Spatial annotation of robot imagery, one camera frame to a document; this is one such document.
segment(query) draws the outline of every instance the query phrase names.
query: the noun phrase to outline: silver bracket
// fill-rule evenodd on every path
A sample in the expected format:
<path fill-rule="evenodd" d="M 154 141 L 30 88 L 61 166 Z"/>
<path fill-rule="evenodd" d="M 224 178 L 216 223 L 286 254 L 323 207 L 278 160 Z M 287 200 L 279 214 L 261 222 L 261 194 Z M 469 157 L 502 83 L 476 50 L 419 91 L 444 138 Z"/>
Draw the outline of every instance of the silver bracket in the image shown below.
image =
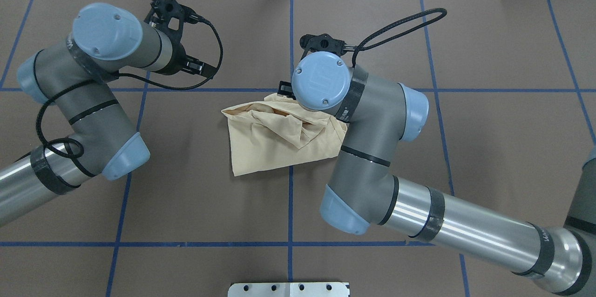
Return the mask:
<path fill-rule="evenodd" d="M 237 283 L 228 289 L 228 297 L 350 297 L 345 282 Z"/>

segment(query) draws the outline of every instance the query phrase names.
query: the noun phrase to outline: wire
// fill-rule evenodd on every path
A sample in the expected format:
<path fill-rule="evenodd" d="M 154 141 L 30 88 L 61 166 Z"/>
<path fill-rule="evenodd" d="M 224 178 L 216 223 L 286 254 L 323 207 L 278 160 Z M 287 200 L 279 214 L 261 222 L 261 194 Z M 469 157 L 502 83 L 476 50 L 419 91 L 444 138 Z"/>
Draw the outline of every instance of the wire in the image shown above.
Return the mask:
<path fill-rule="evenodd" d="M 366 46 L 366 44 L 368 42 L 370 42 L 372 39 L 374 39 L 377 36 L 379 36 L 379 35 L 387 32 L 387 31 L 389 31 L 392 28 L 395 28 L 395 27 L 397 27 L 399 25 L 403 25 L 406 22 L 409 22 L 409 21 L 412 21 L 412 20 L 415 20 L 415 19 L 419 19 L 421 17 L 426 17 L 426 15 L 430 15 L 430 14 L 433 14 L 433 13 L 440 13 L 440 15 L 438 17 L 434 17 L 434 18 L 430 19 L 429 21 L 424 21 L 423 23 L 421 23 L 421 24 L 419 24 L 419 25 L 417 25 L 415 27 L 412 27 L 412 28 L 406 30 L 405 32 L 401 32 L 400 34 L 397 34 L 397 35 L 394 35 L 394 36 L 392 36 L 390 38 L 387 38 L 385 40 L 379 41 L 379 42 L 377 42 L 377 43 L 375 43 L 373 45 Z M 356 48 L 354 50 L 354 54 L 352 55 L 352 67 L 355 67 L 356 66 L 356 57 L 358 56 L 358 53 L 360 51 L 366 51 L 366 50 L 369 50 L 369 49 L 373 49 L 373 47 L 378 47 L 380 45 L 386 44 L 389 41 L 392 41 L 392 40 L 395 40 L 397 38 L 400 38 L 400 37 L 402 37 L 402 36 L 404 36 L 406 34 L 410 34 L 411 32 L 413 32 L 413 31 L 415 31 L 417 29 L 420 29 L 420 28 L 422 28 L 424 26 L 428 26 L 428 25 L 434 23 L 435 21 L 439 21 L 440 19 L 443 19 L 443 17 L 445 17 L 445 15 L 447 15 L 447 10 L 444 9 L 444 8 L 428 9 L 428 10 L 426 10 L 424 12 L 416 13 L 415 15 L 410 15 L 409 17 L 406 17 L 404 19 L 401 19 L 401 20 L 398 20 L 396 22 L 390 23 L 389 25 L 387 25 L 387 26 L 385 26 L 385 27 L 377 30 L 377 32 L 374 32 L 373 34 L 370 34 L 370 36 L 368 36 L 367 38 L 365 38 L 364 40 L 362 40 L 362 42 L 360 42 L 360 44 L 356 46 Z"/>
<path fill-rule="evenodd" d="M 222 41 L 221 38 L 219 37 L 219 34 L 217 32 L 217 30 L 215 29 L 215 26 L 211 23 L 211 21 L 205 19 L 204 17 L 199 16 L 199 22 L 200 23 L 204 23 L 205 25 L 209 26 L 211 28 L 211 30 L 213 31 L 213 34 L 215 35 L 215 38 L 217 39 L 217 44 L 219 45 L 219 61 L 217 62 L 217 66 L 215 68 L 215 74 L 217 74 L 217 72 L 219 72 L 219 69 L 221 68 L 222 65 L 222 60 L 224 58 L 224 47 L 222 45 Z M 213 76 L 211 78 L 206 78 L 204 79 L 202 82 L 196 84 L 196 85 L 192 85 L 191 87 L 169 87 L 168 85 L 163 85 L 161 83 L 157 83 L 157 82 L 153 82 L 149 79 L 146 79 L 144 77 L 141 76 L 137 76 L 135 74 L 120 74 L 117 73 L 115 74 L 116 77 L 130 77 L 130 78 L 135 78 L 138 79 L 140 81 L 149 83 L 151 85 L 155 85 L 156 87 L 160 87 L 160 88 L 164 88 L 164 89 L 170 89 L 170 90 L 175 90 L 175 91 L 185 91 L 185 90 L 190 90 L 190 89 L 195 89 L 197 87 L 200 87 L 201 85 L 205 84 L 206 82 L 210 81 L 215 74 L 213 74 Z M 94 83 L 95 81 L 92 79 L 89 79 L 87 81 L 83 81 L 83 82 L 79 82 L 77 84 L 71 85 L 70 87 L 60 91 L 59 93 L 55 94 L 53 97 L 51 97 L 50 99 L 48 99 L 43 105 L 42 107 L 39 109 L 39 113 L 37 116 L 37 119 L 35 120 L 35 131 L 37 133 L 37 136 L 39 138 L 39 141 L 42 143 L 43 148 L 45 149 L 49 149 L 50 151 L 52 151 L 53 153 L 55 153 L 56 155 L 59 155 L 61 157 L 65 157 L 68 159 L 77 159 L 81 156 L 83 156 L 83 153 L 85 153 L 85 149 L 83 148 L 83 145 L 78 142 L 75 139 L 72 138 L 60 138 L 60 139 L 55 139 L 55 140 L 50 140 L 48 141 L 45 138 L 45 135 L 43 135 L 43 131 L 41 128 L 42 125 L 42 121 L 43 121 L 43 115 L 45 114 L 47 108 L 53 103 L 55 102 L 58 98 L 62 97 L 63 95 L 70 93 L 70 91 L 74 90 L 74 89 L 78 89 L 80 87 L 83 87 L 85 85 L 89 85 L 91 83 Z M 54 144 L 58 144 L 58 143 L 62 143 L 62 144 L 74 144 L 78 149 L 79 152 L 78 153 L 64 153 L 56 148 L 54 148 Z M 19 158 L 23 159 L 23 157 L 26 157 L 30 155 L 30 153 L 23 155 L 22 157 Z"/>
<path fill-rule="evenodd" d="M 63 95 L 69 93 L 70 91 L 74 90 L 74 89 L 78 89 L 80 87 L 83 87 L 85 85 L 89 85 L 91 83 L 94 83 L 95 81 L 92 79 L 89 79 L 87 81 L 83 81 L 83 82 L 79 82 L 77 84 L 71 85 L 70 87 L 60 91 L 59 93 L 55 94 L 52 98 L 48 99 L 39 109 L 39 113 L 37 116 L 37 119 L 35 119 L 35 131 L 36 134 L 39 138 L 39 141 L 41 142 L 41 144 L 43 145 L 43 148 L 45 149 L 49 149 L 50 151 L 52 151 L 54 154 L 59 155 L 61 157 L 66 157 L 68 159 L 77 159 L 78 157 L 83 156 L 83 153 L 85 153 L 85 149 L 83 148 L 83 145 L 78 142 L 75 139 L 72 138 L 60 138 L 60 139 L 55 139 L 55 140 L 51 140 L 48 141 L 46 140 L 45 136 L 43 135 L 43 131 L 41 129 L 41 123 L 43 120 L 43 115 L 45 114 L 45 111 L 47 110 L 47 107 L 50 106 L 54 101 L 56 101 L 58 98 L 62 97 Z M 79 148 L 79 152 L 78 153 L 64 153 L 56 148 L 54 148 L 54 144 L 57 143 L 63 143 L 63 144 L 74 144 L 75 146 L 77 146 L 77 148 Z"/>
<path fill-rule="evenodd" d="M 213 30 L 213 34 L 215 35 L 215 38 L 217 39 L 217 44 L 219 45 L 219 61 L 217 62 L 217 66 L 215 67 L 215 74 L 217 74 L 217 72 L 219 72 L 219 68 L 222 65 L 222 60 L 224 59 L 224 47 L 222 45 L 222 40 L 221 40 L 221 38 L 219 38 L 219 34 L 218 34 L 217 30 L 215 29 L 215 26 L 211 23 L 211 21 L 205 19 L 204 17 L 199 16 L 199 22 L 204 23 L 205 25 L 209 26 L 211 28 L 211 30 Z M 117 73 L 117 74 L 115 74 L 115 76 L 118 78 L 130 77 L 130 78 L 138 79 L 139 81 L 143 81 L 145 83 L 155 85 L 156 87 L 160 87 L 160 88 L 164 88 L 164 89 L 168 89 L 168 90 L 174 90 L 174 91 L 187 91 L 187 90 L 196 89 L 197 87 L 200 87 L 201 85 L 203 85 L 203 84 L 207 83 L 208 81 L 210 81 L 211 79 L 213 79 L 213 77 L 206 78 L 202 82 L 200 82 L 196 85 L 192 85 L 191 87 L 170 87 L 168 85 L 164 85 L 161 83 L 151 81 L 147 78 L 138 76 L 136 74 Z"/>

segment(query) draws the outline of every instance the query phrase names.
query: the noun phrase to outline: crumpled fabric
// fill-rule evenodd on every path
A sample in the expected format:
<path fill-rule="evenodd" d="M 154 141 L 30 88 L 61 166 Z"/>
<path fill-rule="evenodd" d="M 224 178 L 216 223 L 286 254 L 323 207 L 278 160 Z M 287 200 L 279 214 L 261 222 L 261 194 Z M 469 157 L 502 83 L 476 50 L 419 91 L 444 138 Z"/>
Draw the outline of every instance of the crumpled fabric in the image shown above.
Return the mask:
<path fill-rule="evenodd" d="M 271 94 L 225 108 L 234 176 L 336 157 L 347 125 Z"/>

